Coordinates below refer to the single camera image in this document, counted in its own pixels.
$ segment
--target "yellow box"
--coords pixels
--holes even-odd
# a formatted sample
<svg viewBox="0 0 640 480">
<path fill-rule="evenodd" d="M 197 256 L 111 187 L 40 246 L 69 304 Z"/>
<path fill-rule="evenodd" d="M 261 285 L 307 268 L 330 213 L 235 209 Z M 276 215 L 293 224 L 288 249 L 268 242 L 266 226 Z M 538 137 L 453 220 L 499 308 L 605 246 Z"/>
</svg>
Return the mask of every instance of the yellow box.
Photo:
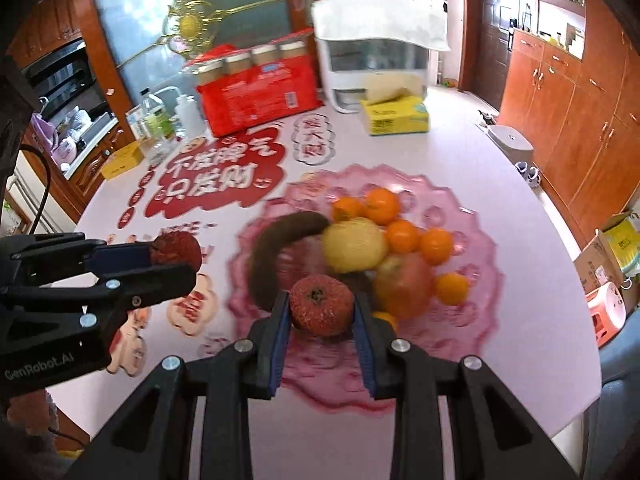
<svg viewBox="0 0 640 480">
<path fill-rule="evenodd" d="M 100 168 L 102 176 L 109 180 L 125 171 L 132 170 L 145 158 L 140 150 L 140 142 L 132 142 L 124 148 L 113 153 Z"/>
<path fill-rule="evenodd" d="M 365 126 L 372 136 L 428 132 L 429 113 L 423 101 L 418 96 L 401 97 L 374 105 L 362 100 Z"/>
</svg>

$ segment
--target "gold door decoration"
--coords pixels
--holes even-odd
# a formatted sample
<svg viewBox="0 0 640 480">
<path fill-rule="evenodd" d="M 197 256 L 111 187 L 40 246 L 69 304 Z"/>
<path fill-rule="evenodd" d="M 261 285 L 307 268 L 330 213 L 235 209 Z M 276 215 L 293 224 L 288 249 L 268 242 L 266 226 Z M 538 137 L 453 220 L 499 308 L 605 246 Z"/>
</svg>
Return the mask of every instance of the gold door decoration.
<svg viewBox="0 0 640 480">
<path fill-rule="evenodd" d="M 217 27 L 211 31 L 211 25 L 219 25 L 232 14 L 280 1 L 261 0 L 233 9 L 216 9 L 214 4 L 205 0 L 174 0 L 162 22 L 162 34 L 152 44 L 119 63 L 117 68 L 157 46 L 167 46 L 185 60 L 193 59 L 209 50 L 216 39 Z"/>
</svg>

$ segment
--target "barcode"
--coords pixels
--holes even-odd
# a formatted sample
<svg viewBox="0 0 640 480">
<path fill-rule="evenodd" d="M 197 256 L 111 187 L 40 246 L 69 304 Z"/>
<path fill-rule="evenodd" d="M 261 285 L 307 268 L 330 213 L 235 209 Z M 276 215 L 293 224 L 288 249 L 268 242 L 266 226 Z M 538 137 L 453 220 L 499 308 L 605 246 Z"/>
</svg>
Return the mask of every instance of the barcode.
<svg viewBox="0 0 640 480">
<path fill-rule="evenodd" d="M 298 96 L 295 92 L 285 92 L 284 101 L 287 104 L 287 108 L 298 108 Z"/>
<path fill-rule="evenodd" d="M 371 125 L 371 131 L 374 134 L 386 134 L 393 129 L 393 120 L 392 119 L 380 119 L 377 121 L 373 121 Z"/>
</svg>

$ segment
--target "pink stool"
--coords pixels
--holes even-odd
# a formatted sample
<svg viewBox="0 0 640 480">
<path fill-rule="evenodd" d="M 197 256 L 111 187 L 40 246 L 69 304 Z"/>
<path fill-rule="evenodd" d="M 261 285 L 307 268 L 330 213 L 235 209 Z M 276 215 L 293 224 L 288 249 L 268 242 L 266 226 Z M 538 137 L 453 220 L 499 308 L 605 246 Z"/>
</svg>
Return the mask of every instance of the pink stool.
<svg viewBox="0 0 640 480">
<path fill-rule="evenodd" d="M 596 343 L 600 348 L 625 325 L 625 302 L 611 282 L 590 292 L 585 298 L 589 304 L 589 313 L 596 331 Z"/>
</svg>

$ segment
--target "pink fruit plate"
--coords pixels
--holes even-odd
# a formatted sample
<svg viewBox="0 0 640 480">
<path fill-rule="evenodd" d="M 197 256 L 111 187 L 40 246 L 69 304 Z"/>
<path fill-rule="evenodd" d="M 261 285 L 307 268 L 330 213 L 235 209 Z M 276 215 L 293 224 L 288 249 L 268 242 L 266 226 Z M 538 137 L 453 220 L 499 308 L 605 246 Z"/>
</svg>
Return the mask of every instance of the pink fruit plate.
<svg viewBox="0 0 640 480">
<path fill-rule="evenodd" d="M 288 184 L 283 197 L 263 202 L 258 218 L 239 232 L 240 251 L 229 263 L 229 308 L 236 317 L 238 337 L 245 337 L 252 322 L 267 315 L 254 305 L 247 285 L 248 262 L 260 232 L 295 211 L 317 211 L 330 218 L 333 202 L 343 196 L 364 197 L 373 187 L 396 193 L 402 217 L 414 225 L 443 227 L 453 233 L 454 255 L 435 272 L 457 271 L 472 285 L 467 301 L 460 306 L 445 306 L 432 299 L 423 316 L 399 323 L 398 336 L 443 359 L 458 361 L 468 354 L 481 355 L 482 344 L 497 327 L 495 307 L 502 273 L 495 266 L 495 243 L 480 230 L 478 215 L 461 207 L 449 188 L 434 187 L 423 175 L 408 176 L 389 166 L 368 169 L 352 164 L 336 173 L 306 174 L 300 182 Z M 280 253 L 278 278 L 284 290 L 312 272 L 326 272 L 317 237 L 300 240 Z M 356 408 L 382 413 L 393 406 L 391 401 L 369 397 L 352 340 L 325 340 L 293 329 L 282 383 L 327 410 Z"/>
</svg>

